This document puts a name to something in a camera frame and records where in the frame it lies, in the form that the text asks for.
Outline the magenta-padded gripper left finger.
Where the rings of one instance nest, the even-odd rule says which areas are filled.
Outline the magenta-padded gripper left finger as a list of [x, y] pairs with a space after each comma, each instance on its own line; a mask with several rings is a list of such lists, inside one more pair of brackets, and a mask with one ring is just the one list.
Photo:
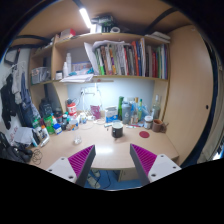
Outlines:
[[60, 157], [47, 171], [83, 187], [95, 155], [95, 146], [91, 145], [69, 158]]

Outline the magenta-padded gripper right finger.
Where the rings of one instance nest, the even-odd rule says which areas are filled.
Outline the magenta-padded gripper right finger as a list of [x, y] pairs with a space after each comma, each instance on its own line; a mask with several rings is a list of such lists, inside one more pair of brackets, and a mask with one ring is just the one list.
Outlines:
[[135, 144], [130, 145], [130, 155], [143, 186], [180, 170], [165, 154], [156, 155]]

